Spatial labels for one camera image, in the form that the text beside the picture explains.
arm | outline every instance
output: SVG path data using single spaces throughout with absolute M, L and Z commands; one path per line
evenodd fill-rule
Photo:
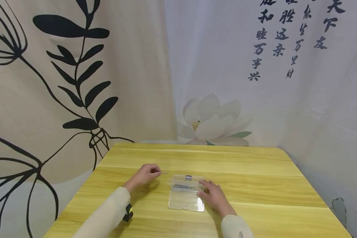
M 209 193 L 200 191 L 197 195 L 204 199 L 208 205 L 215 209 L 222 218 L 221 230 L 224 238 L 254 238 L 246 221 L 237 215 L 234 208 L 227 201 L 221 186 L 215 185 L 213 181 L 201 180 Z
M 143 165 L 123 187 L 117 188 L 78 229 L 74 238 L 104 238 L 118 226 L 126 214 L 130 193 L 139 185 L 159 177 L 159 166 Z

beige curtain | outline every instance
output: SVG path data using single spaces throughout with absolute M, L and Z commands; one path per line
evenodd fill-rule
M 0 237 L 42 237 L 114 143 L 177 139 L 165 30 L 162 1 L 0 0 Z

person's left hand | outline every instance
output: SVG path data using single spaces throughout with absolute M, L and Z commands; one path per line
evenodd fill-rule
M 151 182 L 161 175 L 161 170 L 156 164 L 145 164 L 123 185 L 129 193 L 136 187 Z

chinese calligraphy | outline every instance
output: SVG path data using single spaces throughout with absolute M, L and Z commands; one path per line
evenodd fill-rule
M 298 52 L 298 50 L 300 50 L 300 47 L 301 47 L 300 43 L 303 41 L 304 41 L 304 39 L 300 39 L 296 42 L 297 45 L 296 45 L 294 51 Z
M 307 27 L 306 23 L 302 23 L 300 27 L 300 35 L 304 35 L 304 29 Z
M 344 13 L 345 10 L 340 8 L 339 5 L 342 4 L 341 0 L 332 0 L 333 3 L 332 5 L 328 6 L 327 8 L 329 9 L 327 11 L 327 13 L 330 13 L 333 9 L 337 12 L 337 13 Z M 324 32 L 327 32 L 329 30 L 330 27 L 336 27 L 336 24 L 334 22 L 337 22 L 338 18 L 337 17 L 333 17 L 333 18 L 326 18 L 324 20 L 324 24 L 327 24 L 325 27 Z M 326 46 L 324 46 L 324 41 L 325 37 L 321 36 L 321 38 L 319 40 L 316 40 L 316 45 L 314 46 L 314 48 L 318 48 L 318 49 L 327 49 Z
M 259 31 L 257 32 L 257 38 L 258 38 L 258 40 L 266 39 L 266 34 L 267 34 L 266 29 L 263 28 L 262 30 L 259 30 Z
M 324 24 L 327 23 L 327 26 L 325 27 L 325 31 L 324 32 L 327 32 L 329 30 L 330 26 L 335 27 L 336 24 L 332 23 L 332 22 L 335 22 L 335 21 L 338 21 L 338 19 L 337 18 L 330 18 L 330 19 L 326 18 L 324 20 Z
M 284 29 L 284 28 L 282 28 L 282 31 L 281 32 L 276 32 L 276 40 L 286 40 L 287 38 L 289 38 L 289 37 L 287 37 L 284 33 L 286 32 L 286 29 Z
M 276 3 L 276 1 L 273 1 L 273 0 L 263 0 L 263 2 L 260 4 L 261 5 L 273 5 L 274 3 Z
M 311 8 L 309 7 L 309 4 L 307 5 L 307 8 L 305 9 L 304 11 L 304 17 L 303 19 L 308 19 L 308 18 L 311 18 L 312 15 L 311 15 Z
M 266 16 L 266 13 L 268 13 L 268 10 L 267 10 L 267 9 L 265 9 L 265 10 L 264 10 L 263 12 L 261 12 L 261 13 L 263 14 L 263 16 L 261 16 L 260 18 L 258 18 L 261 23 L 263 23 L 264 20 L 269 21 L 269 20 L 271 20 L 271 19 L 274 17 L 273 14 L 270 14 L 270 15 Z
M 253 68 L 254 68 L 254 69 L 257 69 L 258 66 L 261 65 L 261 63 L 260 63 L 261 61 L 262 61 L 262 59 L 260 59 L 260 58 L 257 58 L 257 59 L 252 60 L 252 62 L 254 62 L 254 63 L 252 64 Z
M 290 5 L 291 3 L 297 3 L 297 1 L 296 0 L 286 0 L 286 3 L 288 5 Z
M 282 22 L 283 24 L 285 22 L 292 22 L 292 18 L 294 17 L 295 11 L 294 9 L 291 10 L 285 10 L 283 12 L 282 17 L 280 18 L 279 22 Z
M 260 55 L 263 52 L 263 48 L 262 48 L 263 45 L 267 45 L 267 44 L 266 43 L 261 43 L 261 44 L 258 44 L 258 45 L 254 45 L 254 47 L 257 48 L 255 50 L 254 54 Z
M 276 47 L 276 50 L 273 50 L 274 56 L 278 57 L 279 55 L 283 55 L 282 50 L 285 50 L 286 48 L 283 48 L 283 45 L 279 43 L 279 45 Z
M 319 48 L 319 49 L 327 49 L 327 47 L 324 46 L 323 41 L 325 40 L 325 37 L 321 37 L 320 40 L 317 40 L 317 44 L 314 46 L 314 48 Z
M 287 77 L 286 77 L 286 78 L 291 78 L 293 72 L 294 72 L 294 69 L 289 70 L 289 71 L 287 72 Z
M 328 7 L 329 10 L 327 13 L 330 13 L 333 8 L 336 10 L 337 13 L 344 13 L 345 10 L 338 7 L 339 5 L 342 4 L 342 2 L 340 1 L 341 0 L 333 0 L 333 4 Z
M 291 65 L 294 65 L 294 64 L 295 64 L 295 61 L 296 61 L 297 57 L 298 57 L 297 55 L 292 56 L 292 64 L 291 64 Z
M 255 79 L 256 81 L 258 81 L 258 78 L 260 78 L 259 72 L 251 73 L 251 74 L 250 74 L 250 77 L 248 77 L 248 79 L 249 79 L 250 81 L 252 81 L 252 79 Z

white curtain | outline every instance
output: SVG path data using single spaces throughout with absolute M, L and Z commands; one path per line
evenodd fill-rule
M 282 148 L 357 238 L 357 0 L 164 7 L 178 142 Z

